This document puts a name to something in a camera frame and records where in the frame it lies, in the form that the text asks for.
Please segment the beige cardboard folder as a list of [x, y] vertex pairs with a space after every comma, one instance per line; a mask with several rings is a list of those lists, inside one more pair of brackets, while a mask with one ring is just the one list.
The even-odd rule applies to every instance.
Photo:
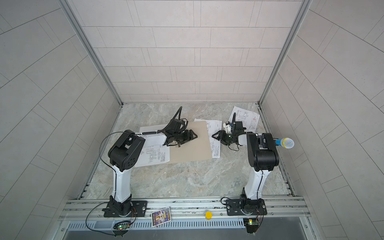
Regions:
[[[212, 158], [211, 143], [206, 121], [190, 122], [187, 129], [193, 130], [198, 135], [198, 138], [180, 147], [169, 147], [171, 160], [166, 164], [203, 161]], [[164, 146], [163, 144], [166, 140], [164, 134], [144, 135], [143, 138], [146, 140], [143, 148], [157, 145]]]

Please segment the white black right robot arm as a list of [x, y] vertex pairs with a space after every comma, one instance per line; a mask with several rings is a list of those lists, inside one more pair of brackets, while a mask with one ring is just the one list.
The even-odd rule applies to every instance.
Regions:
[[225, 146], [236, 144], [247, 147], [248, 162], [251, 166], [249, 180], [239, 199], [225, 198], [229, 216], [264, 216], [267, 214], [262, 189], [268, 175], [279, 165], [280, 159], [276, 142], [269, 133], [247, 132], [242, 122], [225, 124], [225, 129], [212, 135]]

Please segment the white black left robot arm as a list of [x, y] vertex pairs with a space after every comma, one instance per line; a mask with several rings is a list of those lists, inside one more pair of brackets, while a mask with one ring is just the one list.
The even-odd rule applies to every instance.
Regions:
[[144, 216], [146, 210], [137, 213], [136, 204], [132, 202], [131, 174], [132, 168], [146, 158], [167, 158], [168, 147], [180, 147], [198, 138], [193, 130], [188, 130], [186, 119], [171, 120], [163, 129], [135, 133], [131, 130], [120, 132], [118, 140], [108, 152], [110, 164], [115, 173], [114, 188], [106, 208], [104, 217]]

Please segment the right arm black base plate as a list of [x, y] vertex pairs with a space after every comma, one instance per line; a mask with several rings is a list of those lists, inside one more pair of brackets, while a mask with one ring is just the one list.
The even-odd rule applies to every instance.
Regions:
[[226, 200], [226, 207], [228, 216], [264, 216], [268, 214], [263, 199]]

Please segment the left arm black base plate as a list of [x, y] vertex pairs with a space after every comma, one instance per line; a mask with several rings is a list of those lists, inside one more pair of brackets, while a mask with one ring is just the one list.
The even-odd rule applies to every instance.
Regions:
[[130, 201], [118, 203], [115, 200], [109, 201], [102, 209], [105, 218], [144, 217], [147, 210], [147, 201]]

